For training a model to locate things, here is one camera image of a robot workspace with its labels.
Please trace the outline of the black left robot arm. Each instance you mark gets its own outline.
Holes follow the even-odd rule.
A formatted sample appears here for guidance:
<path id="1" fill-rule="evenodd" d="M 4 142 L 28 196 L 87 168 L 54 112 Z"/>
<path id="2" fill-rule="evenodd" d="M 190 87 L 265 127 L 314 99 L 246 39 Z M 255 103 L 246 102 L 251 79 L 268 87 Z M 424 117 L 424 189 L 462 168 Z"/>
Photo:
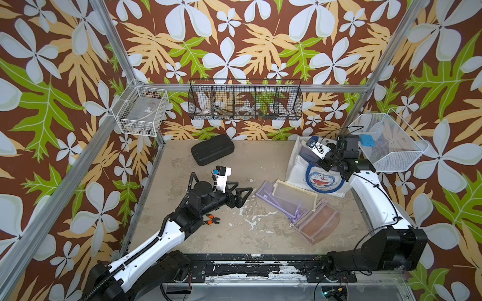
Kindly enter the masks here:
<path id="1" fill-rule="evenodd" d="M 240 188 L 230 182 L 220 191 L 206 181 L 190 183 L 187 193 L 161 229 L 134 251 L 108 265 L 97 264 L 89 273 L 83 300 L 133 300 L 153 284 L 170 281 L 189 261 L 184 256 L 167 254 L 196 232 L 206 214 L 223 206 L 242 208 L 252 188 Z"/>

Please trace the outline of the pink mesh pouch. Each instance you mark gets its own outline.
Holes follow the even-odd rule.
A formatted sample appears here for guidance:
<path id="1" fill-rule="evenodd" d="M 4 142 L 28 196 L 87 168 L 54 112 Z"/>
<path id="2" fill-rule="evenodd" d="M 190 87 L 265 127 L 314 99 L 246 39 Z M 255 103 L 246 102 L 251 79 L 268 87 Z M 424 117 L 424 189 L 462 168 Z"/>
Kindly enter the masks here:
<path id="1" fill-rule="evenodd" d="M 320 201 L 315 211 L 306 213 L 294 224 L 294 229 L 310 245 L 315 245 L 330 236 L 339 222 L 340 212 L 328 203 Z"/>

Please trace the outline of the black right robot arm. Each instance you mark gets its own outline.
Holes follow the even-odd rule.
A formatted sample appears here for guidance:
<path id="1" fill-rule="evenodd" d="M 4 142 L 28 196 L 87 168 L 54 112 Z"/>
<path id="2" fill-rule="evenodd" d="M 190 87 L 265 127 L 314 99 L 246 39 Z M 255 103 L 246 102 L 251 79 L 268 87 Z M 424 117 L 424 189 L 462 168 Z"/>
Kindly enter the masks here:
<path id="1" fill-rule="evenodd" d="M 335 143 L 312 137 L 307 146 L 325 171 L 335 169 L 360 198 L 372 224 L 352 250 L 327 254 L 331 272 L 413 271 L 422 257 L 428 236 L 411 225 L 382 187 L 376 169 L 362 159 L 357 135 L 342 135 Z"/>

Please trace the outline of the cream mesh pouch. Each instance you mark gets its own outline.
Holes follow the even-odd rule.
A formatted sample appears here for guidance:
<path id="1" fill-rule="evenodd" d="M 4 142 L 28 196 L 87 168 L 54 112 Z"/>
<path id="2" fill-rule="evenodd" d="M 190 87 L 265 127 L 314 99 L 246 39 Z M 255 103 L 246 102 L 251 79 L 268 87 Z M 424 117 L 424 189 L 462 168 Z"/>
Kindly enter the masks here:
<path id="1" fill-rule="evenodd" d="M 279 179 L 273 184 L 273 187 L 272 195 L 274 197 L 310 211 L 316 210 L 318 203 L 318 195 L 316 193 L 298 188 Z"/>

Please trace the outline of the lilac mesh pouch under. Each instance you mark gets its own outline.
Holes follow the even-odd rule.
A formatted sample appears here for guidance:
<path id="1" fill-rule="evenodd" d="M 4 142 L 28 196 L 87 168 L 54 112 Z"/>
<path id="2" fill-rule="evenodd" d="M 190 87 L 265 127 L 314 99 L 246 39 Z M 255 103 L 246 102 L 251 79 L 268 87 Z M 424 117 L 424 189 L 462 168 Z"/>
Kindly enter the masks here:
<path id="1" fill-rule="evenodd" d="M 301 150 L 299 151 L 299 155 L 309 163 L 317 163 L 319 157 L 312 151 L 312 149 L 308 148 L 305 145 L 301 146 Z"/>

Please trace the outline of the purple mesh pouch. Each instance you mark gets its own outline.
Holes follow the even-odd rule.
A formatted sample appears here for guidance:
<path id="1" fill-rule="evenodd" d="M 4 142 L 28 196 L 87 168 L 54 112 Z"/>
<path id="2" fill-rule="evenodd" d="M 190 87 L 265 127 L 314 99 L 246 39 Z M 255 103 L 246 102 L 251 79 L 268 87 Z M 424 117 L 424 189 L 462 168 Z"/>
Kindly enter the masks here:
<path id="1" fill-rule="evenodd" d="M 256 192 L 256 196 L 258 198 L 261 198 L 271 206 L 275 207 L 277 210 L 280 210 L 282 213 L 284 213 L 291 221 L 291 223 L 296 223 L 302 218 L 304 214 L 308 212 L 306 209 L 301 208 L 298 205 L 292 204 L 281 198 L 273 196 L 273 190 L 274 184 L 268 181 L 264 181 L 262 186 Z"/>

